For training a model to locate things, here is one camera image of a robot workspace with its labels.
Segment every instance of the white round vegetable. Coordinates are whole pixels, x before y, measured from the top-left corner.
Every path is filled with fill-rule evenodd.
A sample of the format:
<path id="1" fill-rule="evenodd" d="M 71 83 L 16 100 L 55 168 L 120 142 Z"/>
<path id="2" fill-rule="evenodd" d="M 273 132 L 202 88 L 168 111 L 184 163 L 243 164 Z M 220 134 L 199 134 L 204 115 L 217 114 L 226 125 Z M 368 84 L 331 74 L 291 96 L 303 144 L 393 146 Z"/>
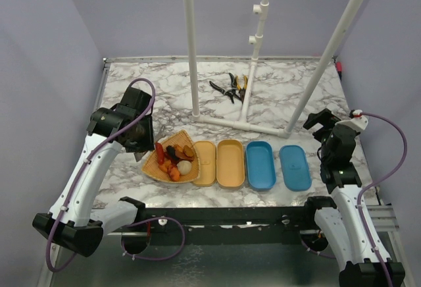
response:
<path id="1" fill-rule="evenodd" d="M 189 161 L 180 161 L 177 164 L 177 169 L 181 175 L 187 175 L 191 171 L 191 163 Z"/>

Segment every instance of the pliers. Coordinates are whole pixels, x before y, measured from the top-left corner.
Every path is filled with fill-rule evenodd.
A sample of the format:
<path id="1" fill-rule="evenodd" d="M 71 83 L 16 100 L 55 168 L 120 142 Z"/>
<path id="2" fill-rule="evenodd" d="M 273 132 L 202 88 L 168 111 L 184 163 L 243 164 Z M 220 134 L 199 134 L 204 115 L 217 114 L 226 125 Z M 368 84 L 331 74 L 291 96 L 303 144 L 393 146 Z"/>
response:
<path id="1" fill-rule="evenodd" d="M 247 82 L 248 82 L 246 75 L 243 75 L 243 77 L 244 77 L 244 86 L 241 88 L 241 86 L 239 85 L 238 76 L 236 76 L 234 79 L 234 75 L 230 73 L 231 80 L 235 80 L 233 84 L 238 90 L 240 100 L 242 103 L 244 102 L 245 90 L 247 89 Z"/>
<path id="2" fill-rule="evenodd" d="M 236 80 L 234 78 L 234 75 L 232 75 L 231 73 L 230 73 L 230 78 L 231 78 L 231 89 L 230 90 L 224 90 L 223 88 L 217 86 L 212 81 L 209 81 L 209 84 L 210 84 L 210 86 L 212 86 L 212 88 L 214 88 L 215 90 L 219 91 L 223 95 L 227 95 L 231 99 L 231 102 L 234 104 L 234 98 L 236 98 L 238 100 L 241 100 L 241 98 L 235 92 L 236 89 L 237 89 L 237 82 L 236 82 Z"/>

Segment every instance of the basket of food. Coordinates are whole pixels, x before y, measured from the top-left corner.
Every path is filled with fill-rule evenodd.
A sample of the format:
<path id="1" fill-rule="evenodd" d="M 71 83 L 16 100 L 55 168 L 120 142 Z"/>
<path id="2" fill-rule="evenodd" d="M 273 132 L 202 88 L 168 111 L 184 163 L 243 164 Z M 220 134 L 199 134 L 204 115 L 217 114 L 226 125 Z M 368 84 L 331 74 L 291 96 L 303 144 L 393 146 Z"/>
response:
<path id="1" fill-rule="evenodd" d="M 190 183 L 200 177 L 200 159 L 189 134 L 182 130 L 161 143 L 142 167 L 147 176 L 171 184 Z"/>

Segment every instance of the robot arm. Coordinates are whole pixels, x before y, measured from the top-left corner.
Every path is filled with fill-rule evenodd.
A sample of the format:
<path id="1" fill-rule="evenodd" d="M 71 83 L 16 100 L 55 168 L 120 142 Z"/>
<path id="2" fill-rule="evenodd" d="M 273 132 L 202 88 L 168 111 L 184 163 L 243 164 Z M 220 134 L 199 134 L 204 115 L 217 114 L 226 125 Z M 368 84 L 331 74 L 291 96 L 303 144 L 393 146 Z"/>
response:
<path id="1" fill-rule="evenodd" d="M 129 87 L 119 104 L 111 109 L 100 108 L 91 115 L 84 148 L 66 187 L 49 212 L 38 213 L 32 223 L 44 237 L 49 237 L 53 224 L 62 213 L 53 236 L 54 243 L 83 256 L 90 256 L 104 235 L 135 221 L 143 204 L 128 197 L 106 209 L 91 210 L 105 174 L 123 147 L 127 152 L 154 148 L 151 113 L 129 126 L 153 103 L 151 99 L 149 94 Z M 91 159 L 87 159 L 87 155 L 126 126 L 127 131 L 105 143 Z M 74 185 L 83 166 L 86 167 Z"/>
<path id="2" fill-rule="evenodd" d="M 402 264 L 392 262 L 390 254 L 380 241 L 364 198 L 361 207 L 376 243 L 376 250 L 370 245 L 359 215 L 357 198 L 362 183 L 350 160 L 356 146 L 355 138 L 368 124 L 368 119 L 361 114 L 362 111 L 353 111 L 350 120 L 340 120 L 328 109 L 324 109 L 318 114 L 310 114 L 303 126 L 309 129 L 317 123 L 322 125 L 313 136 L 322 144 L 319 149 L 320 175 L 334 201 L 332 207 L 317 209 L 314 221 L 323 231 L 335 254 L 341 271 L 341 287 L 387 286 L 379 257 L 393 277 L 394 286 L 400 286 L 405 277 L 405 270 Z"/>

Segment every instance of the marble table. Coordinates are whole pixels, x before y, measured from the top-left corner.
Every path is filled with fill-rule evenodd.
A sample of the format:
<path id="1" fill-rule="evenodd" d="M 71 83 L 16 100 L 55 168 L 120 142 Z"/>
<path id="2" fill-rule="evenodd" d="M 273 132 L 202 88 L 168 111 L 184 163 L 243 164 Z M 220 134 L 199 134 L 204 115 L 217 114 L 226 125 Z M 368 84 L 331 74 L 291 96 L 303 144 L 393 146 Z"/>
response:
<path id="1" fill-rule="evenodd" d="M 255 85 L 249 108 L 249 122 L 273 128 L 283 128 L 310 80 L 317 61 L 265 61 L 258 64 Z M 247 74 L 246 62 L 200 62 L 198 63 L 199 102 L 204 115 L 237 120 L 241 102 L 232 104 L 228 97 L 213 90 L 209 80 L 221 86 L 230 85 L 229 72 Z M 157 99 L 153 110 L 155 132 L 163 127 L 165 136 L 181 129 L 187 130 L 193 141 L 210 140 L 217 144 L 223 139 L 237 139 L 246 146 L 253 140 L 265 140 L 274 150 L 277 183 L 267 192 L 251 189 L 246 181 L 238 190 L 221 188 L 218 183 L 210 187 L 193 184 L 166 184 L 157 182 L 141 173 L 143 160 L 137 163 L 133 154 L 117 155 L 111 165 L 94 208 L 104 208 L 121 197 L 130 196 L 146 203 L 147 207 L 268 207 L 303 205 L 308 196 L 326 196 L 327 190 L 319 175 L 320 161 L 316 151 L 320 144 L 311 131 L 302 129 L 309 113 L 327 107 L 339 117 L 346 117 L 349 108 L 333 63 L 329 64 L 323 77 L 307 104 L 293 134 L 287 140 L 245 132 L 227 127 L 196 123 L 191 118 L 191 94 L 189 67 L 185 62 L 160 63 L 112 63 L 105 84 L 101 106 L 110 107 L 118 103 L 127 87 L 135 78 L 148 78 L 156 87 Z M 139 87 L 150 93 L 147 84 Z M 284 145 L 300 145 L 309 162 L 312 186 L 306 192 L 292 192 L 284 184 L 279 150 Z M 363 184 L 371 182 L 362 147 L 357 141 L 353 159 Z M 374 191 L 366 192 L 366 202 L 377 204 Z"/>

